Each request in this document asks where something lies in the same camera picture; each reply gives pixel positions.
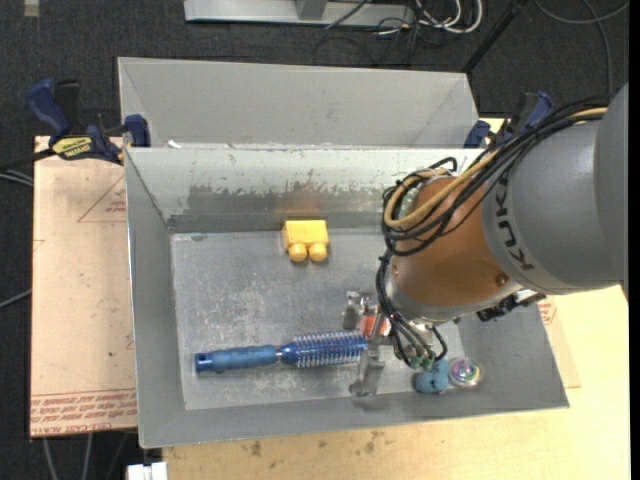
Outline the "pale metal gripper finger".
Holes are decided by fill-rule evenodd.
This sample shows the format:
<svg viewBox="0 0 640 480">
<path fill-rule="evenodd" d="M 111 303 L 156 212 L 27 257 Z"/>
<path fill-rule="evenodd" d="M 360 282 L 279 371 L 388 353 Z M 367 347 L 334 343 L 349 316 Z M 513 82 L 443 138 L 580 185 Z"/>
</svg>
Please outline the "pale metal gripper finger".
<svg viewBox="0 0 640 480">
<path fill-rule="evenodd" d="M 377 314 L 377 297 L 369 292 L 348 290 L 342 313 L 344 330 L 367 330 Z"/>
<path fill-rule="evenodd" d="M 375 395 L 380 378 L 385 368 L 385 361 L 377 347 L 368 348 L 361 356 L 358 376 L 349 386 L 349 392 L 355 397 Z"/>
</svg>

